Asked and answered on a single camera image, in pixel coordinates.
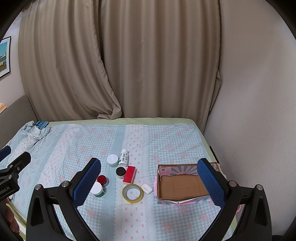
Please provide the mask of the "person's left hand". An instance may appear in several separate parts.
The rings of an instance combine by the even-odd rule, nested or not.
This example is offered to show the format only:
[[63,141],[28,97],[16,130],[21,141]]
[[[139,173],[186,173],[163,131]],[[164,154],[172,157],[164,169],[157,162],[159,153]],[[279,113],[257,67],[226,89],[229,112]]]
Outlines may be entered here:
[[9,226],[12,232],[14,233],[19,233],[20,232],[20,227],[15,219],[14,213],[12,210],[7,206],[9,203],[9,199],[6,198],[5,200],[6,203],[6,220],[9,222]]

